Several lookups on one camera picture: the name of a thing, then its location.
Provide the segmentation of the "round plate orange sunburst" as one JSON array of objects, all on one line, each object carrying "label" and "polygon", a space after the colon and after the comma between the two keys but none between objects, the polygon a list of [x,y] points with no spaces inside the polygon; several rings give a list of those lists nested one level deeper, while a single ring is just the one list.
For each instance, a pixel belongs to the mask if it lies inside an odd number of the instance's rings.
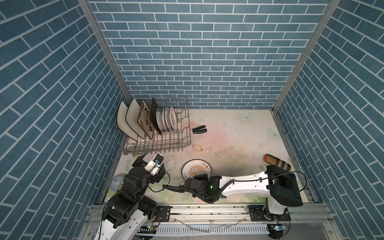
[{"label": "round plate orange sunburst", "polygon": [[200,175],[207,175],[208,178],[210,178],[212,174],[212,168],[208,162],[202,159],[192,159],[183,165],[181,173],[185,181],[188,178],[193,178]]}]

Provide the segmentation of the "green rim round plate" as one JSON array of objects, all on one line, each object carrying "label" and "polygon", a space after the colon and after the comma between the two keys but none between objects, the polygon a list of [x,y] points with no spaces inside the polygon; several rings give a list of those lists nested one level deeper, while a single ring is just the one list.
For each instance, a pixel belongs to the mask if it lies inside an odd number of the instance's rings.
[{"label": "green rim round plate", "polygon": [[173,127],[172,127],[171,118],[170,118],[170,108],[166,107],[164,113],[165,113],[165,121],[166,121],[166,125],[167,125],[167,128],[168,128],[168,131],[172,132],[173,131]]}]

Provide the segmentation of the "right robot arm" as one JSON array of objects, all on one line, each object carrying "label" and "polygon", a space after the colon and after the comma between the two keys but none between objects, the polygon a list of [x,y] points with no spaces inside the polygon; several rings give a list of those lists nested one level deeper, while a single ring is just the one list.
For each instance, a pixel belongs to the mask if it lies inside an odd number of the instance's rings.
[{"label": "right robot arm", "polygon": [[261,195],[266,198],[265,215],[272,218],[283,215],[287,207],[303,205],[295,173],[271,165],[264,172],[248,176],[195,176],[181,187],[209,204],[232,195]]}]

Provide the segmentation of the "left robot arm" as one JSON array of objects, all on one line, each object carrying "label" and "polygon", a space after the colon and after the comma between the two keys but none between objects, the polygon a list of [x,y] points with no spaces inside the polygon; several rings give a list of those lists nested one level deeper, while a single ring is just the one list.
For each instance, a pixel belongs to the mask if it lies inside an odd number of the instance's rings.
[{"label": "left robot arm", "polygon": [[117,193],[105,205],[96,240],[132,240],[148,220],[154,219],[157,202],[145,193],[150,184],[165,176],[164,157],[157,154],[150,162],[144,157],[134,161]]}]

